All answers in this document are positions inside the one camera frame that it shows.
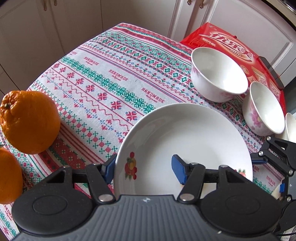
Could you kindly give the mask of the red cardboard box right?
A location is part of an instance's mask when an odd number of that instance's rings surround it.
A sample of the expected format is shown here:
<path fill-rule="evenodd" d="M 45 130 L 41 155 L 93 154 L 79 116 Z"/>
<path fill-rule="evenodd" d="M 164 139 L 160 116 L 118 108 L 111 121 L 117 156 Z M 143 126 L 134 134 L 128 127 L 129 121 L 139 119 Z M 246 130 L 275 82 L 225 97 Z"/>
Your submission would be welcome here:
<path fill-rule="evenodd" d="M 284 85 L 280 77 L 266 58 L 258 56 L 236 36 L 211 23 L 205 23 L 181 43 L 191 49 L 209 47 L 228 55 L 242 68 L 249 83 L 257 81 L 267 86 L 280 103 L 283 113 L 287 113 Z"/>

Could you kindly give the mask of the patterned handmade tablecloth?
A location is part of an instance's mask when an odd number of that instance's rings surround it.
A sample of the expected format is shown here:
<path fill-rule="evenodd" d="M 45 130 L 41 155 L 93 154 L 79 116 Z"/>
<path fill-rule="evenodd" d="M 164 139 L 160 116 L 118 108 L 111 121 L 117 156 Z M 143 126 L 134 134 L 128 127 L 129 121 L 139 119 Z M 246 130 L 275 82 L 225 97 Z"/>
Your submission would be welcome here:
<path fill-rule="evenodd" d="M 31 86 L 51 97 L 61 117 L 60 134 L 41 154 L 15 154 L 29 189 L 63 164 L 84 168 L 106 161 L 119 150 L 132 126 L 166 104 L 191 102 L 226 116 L 250 152 L 262 137 L 247 126 L 241 110 L 244 95 L 229 102 L 205 99 L 190 78 L 192 49 L 146 29 L 121 23 L 61 58 Z"/>

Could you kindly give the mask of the white kitchen cabinets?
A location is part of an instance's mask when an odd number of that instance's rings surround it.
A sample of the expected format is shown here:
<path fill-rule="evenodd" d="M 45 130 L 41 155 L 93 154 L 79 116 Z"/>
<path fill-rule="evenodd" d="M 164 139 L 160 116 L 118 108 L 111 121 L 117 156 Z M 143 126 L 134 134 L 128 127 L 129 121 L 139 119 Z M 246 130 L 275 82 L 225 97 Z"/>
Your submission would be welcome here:
<path fill-rule="evenodd" d="M 1 95 L 122 22 L 175 41 L 212 23 L 264 56 L 284 85 L 295 78 L 295 1 L 1 1 Z"/>

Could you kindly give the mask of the white bowl floral large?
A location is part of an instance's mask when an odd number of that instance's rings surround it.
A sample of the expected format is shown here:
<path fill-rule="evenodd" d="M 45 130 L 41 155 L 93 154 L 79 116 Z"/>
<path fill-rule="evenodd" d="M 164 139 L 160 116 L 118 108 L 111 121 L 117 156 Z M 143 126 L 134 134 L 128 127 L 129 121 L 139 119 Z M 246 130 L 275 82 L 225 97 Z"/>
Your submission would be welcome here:
<path fill-rule="evenodd" d="M 191 81 L 205 99 L 227 102 L 247 91 L 247 76 L 232 58 L 221 51 L 196 48 L 191 52 L 191 63 Z"/>

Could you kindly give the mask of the white plate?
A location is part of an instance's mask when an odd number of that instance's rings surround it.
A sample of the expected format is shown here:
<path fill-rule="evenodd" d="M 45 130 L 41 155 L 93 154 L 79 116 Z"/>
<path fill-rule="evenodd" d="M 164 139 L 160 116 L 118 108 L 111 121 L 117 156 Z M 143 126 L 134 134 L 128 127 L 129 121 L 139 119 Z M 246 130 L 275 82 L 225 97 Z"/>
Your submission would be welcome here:
<path fill-rule="evenodd" d="M 178 196 L 174 155 L 208 169 L 227 165 L 253 178 L 248 148 L 231 121 L 202 105 L 175 103 L 153 110 L 128 132 L 116 158 L 115 195 Z"/>

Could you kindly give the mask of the orange with green leaf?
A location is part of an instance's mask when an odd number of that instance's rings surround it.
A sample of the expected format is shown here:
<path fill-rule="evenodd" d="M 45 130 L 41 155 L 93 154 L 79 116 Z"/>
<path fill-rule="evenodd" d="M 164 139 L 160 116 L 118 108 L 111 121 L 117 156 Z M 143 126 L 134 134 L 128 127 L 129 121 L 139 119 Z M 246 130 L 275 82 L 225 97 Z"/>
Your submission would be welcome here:
<path fill-rule="evenodd" d="M 1 147 L 0 203 L 10 204 L 23 193 L 22 169 L 15 156 Z"/>

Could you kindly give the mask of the white bowl pink flower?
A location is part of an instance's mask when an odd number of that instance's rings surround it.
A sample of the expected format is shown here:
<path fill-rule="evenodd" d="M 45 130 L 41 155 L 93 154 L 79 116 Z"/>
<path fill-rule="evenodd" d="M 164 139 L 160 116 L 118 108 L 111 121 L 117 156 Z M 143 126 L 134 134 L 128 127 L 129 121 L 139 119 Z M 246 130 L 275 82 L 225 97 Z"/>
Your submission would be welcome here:
<path fill-rule="evenodd" d="M 285 117 L 274 94 L 260 82 L 252 82 L 242 103 L 242 113 L 248 127 L 258 136 L 281 134 Z"/>

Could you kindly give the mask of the knobby orange without leaf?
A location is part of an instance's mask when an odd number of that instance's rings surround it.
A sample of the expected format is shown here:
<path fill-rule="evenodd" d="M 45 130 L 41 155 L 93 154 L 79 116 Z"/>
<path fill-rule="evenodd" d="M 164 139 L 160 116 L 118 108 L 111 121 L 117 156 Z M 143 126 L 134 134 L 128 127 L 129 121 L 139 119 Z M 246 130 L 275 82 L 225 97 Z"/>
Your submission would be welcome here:
<path fill-rule="evenodd" d="M 55 102 L 38 91 L 14 90 L 1 101 L 1 129 L 7 141 L 25 154 L 39 154 L 59 134 L 61 120 Z"/>

